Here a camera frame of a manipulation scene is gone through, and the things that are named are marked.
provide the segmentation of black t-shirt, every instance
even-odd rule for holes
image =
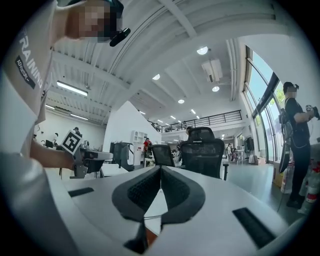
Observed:
[[[290,123],[293,128],[293,146],[303,147],[309,143],[310,133],[307,122],[296,123],[295,114],[303,113],[302,107],[294,98],[288,98],[285,100],[285,111],[289,116]]]

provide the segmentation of person wearing cap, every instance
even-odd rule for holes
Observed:
[[[75,132],[76,135],[79,135],[79,136],[82,138],[82,134],[80,133],[78,127],[75,127],[73,130],[74,130],[74,132]]]
[[[46,119],[46,99],[53,82],[49,71],[56,42],[63,38],[98,43],[112,39],[110,46],[115,46],[130,32],[121,30],[124,6],[118,0],[72,0],[66,7],[57,6],[56,0],[44,2],[17,34],[1,67],[2,85],[16,91],[31,110],[34,125]],[[21,148],[24,157],[36,159],[47,168],[73,169],[70,154],[43,147],[33,140],[33,133],[34,127]]]
[[[292,192],[286,205],[300,209],[304,201],[304,196],[300,196],[299,191],[303,179],[307,174],[311,157],[308,122],[315,116],[315,112],[313,109],[308,112],[303,111],[302,107],[296,101],[298,88],[298,85],[292,84],[291,82],[285,82],[283,84],[283,93],[285,95],[284,109],[293,129],[290,147],[294,160]]]

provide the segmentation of gray floor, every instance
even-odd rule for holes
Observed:
[[[273,184],[273,172],[273,165],[270,164],[250,165],[232,162],[228,167],[226,180],[269,205],[290,225],[304,215],[299,214],[297,209],[286,206],[289,194],[281,193],[280,188]]]

